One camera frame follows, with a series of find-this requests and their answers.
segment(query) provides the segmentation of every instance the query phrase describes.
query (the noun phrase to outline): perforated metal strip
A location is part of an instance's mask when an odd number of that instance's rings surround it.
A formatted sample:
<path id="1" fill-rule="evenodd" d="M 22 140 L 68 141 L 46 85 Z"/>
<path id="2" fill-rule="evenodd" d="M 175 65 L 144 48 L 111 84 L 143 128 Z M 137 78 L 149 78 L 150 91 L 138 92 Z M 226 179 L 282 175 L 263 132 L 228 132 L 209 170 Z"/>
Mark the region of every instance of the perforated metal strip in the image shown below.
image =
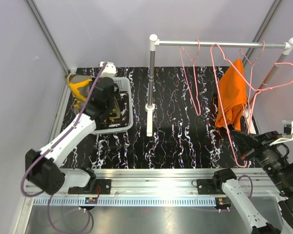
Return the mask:
<path id="1" fill-rule="evenodd" d="M 35 198 L 34 205 L 47 205 L 49 196 Z M 97 204 L 87 204 L 86 197 L 53 197 L 51 206 L 215 206 L 214 197 L 100 197 Z"/>

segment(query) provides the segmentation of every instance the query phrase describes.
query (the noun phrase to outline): yellow cloth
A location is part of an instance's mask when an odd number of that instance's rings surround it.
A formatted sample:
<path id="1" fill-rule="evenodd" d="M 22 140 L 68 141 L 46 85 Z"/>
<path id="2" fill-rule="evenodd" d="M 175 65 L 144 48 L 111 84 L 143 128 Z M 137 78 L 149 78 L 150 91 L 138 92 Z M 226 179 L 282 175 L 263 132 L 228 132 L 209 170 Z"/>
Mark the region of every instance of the yellow cloth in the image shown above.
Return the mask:
<path id="1" fill-rule="evenodd" d="M 233 63 L 238 71 L 245 77 L 241 59 Z M 246 83 L 236 70 L 230 66 L 219 83 L 220 97 L 223 103 L 227 124 L 233 124 L 235 130 L 241 130 L 240 118 L 243 113 L 243 106 L 247 103 Z M 218 97 L 218 115 L 215 125 L 224 127 L 225 121 L 221 111 Z"/>

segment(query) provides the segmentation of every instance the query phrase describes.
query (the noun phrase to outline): garment rack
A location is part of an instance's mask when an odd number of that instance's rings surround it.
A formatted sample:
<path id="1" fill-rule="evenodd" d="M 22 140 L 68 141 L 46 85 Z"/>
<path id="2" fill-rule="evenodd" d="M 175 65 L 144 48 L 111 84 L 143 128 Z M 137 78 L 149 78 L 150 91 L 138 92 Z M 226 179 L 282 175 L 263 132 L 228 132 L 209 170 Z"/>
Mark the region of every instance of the garment rack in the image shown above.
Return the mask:
<path id="1" fill-rule="evenodd" d="M 150 36 L 150 69 L 148 75 L 148 96 L 146 104 L 147 120 L 146 120 L 146 135 L 151 137 L 153 135 L 152 122 L 153 122 L 153 112 L 155 110 L 155 104 L 153 103 L 153 84 L 154 84 L 154 66 L 155 66 L 155 50 L 156 46 L 159 45 L 173 45 L 173 46 L 208 46 L 211 47 L 218 44 L 221 47 L 238 47 L 238 48 L 263 48 L 264 43 L 262 42 L 220 42 L 220 41 L 182 41 L 182 40 L 159 40 L 157 35 L 152 34 Z M 282 54 L 277 60 L 278 62 L 283 62 L 287 55 L 293 49 L 293 38 L 289 39 L 288 42 L 275 44 L 275 43 L 265 43 L 265 48 L 276 48 L 283 49 Z M 262 89 L 268 84 L 275 72 L 278 70 L 279 66 L 273 65 L 266 78 L 259 86 L 258 89 Z"/>

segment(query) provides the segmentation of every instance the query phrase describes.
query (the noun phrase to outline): gray plastic basket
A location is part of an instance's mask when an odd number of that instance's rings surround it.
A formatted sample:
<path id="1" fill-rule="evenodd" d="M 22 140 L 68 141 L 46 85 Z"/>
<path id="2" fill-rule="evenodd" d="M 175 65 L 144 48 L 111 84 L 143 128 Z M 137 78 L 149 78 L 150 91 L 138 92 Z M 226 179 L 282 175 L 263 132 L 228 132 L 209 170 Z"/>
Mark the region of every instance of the gray plastic basket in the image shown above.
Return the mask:
<path id="1" fill-rule="evenodd" d="M 127 77 L 114 77 L 114 83 L 118 85 L 119 91 L 127 91 L 129 97 L 129 123 L 126 127 L 121 128 L 111 128 L 104 130 L 96 130 L 91 134 L 93 135 L 102 135 L 110 133 L 123 133 L 126 132 L 133 125 L 133 112 L 132 112 L 132 98 L 131 98 L 131 89 L 130 89 L 130 80 Z"/>

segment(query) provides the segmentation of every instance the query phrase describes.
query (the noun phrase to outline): hanging clothes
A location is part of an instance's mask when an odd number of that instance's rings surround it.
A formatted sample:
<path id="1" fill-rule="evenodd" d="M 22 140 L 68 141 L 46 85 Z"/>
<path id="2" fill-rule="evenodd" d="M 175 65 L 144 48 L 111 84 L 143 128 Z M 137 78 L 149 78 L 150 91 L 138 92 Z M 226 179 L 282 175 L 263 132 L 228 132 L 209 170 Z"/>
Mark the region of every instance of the hanging clothes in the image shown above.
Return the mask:
<path id="1" fill-rule="evenodd" d="M 245 77 L 241 59 L 233 63 L 238 71 Z M 246 83 L 236 70 L 230 66 L 219 83 L 220 97 L 224 107 L 227 124 L 233 124 L 235 130 L 241 130 L 240 118 L 243 113 L 243 106 L 247 103 Z M 224 127 L 225 121 L 218 97 L 218 114 L 215 121 L 217 127 Z"/>

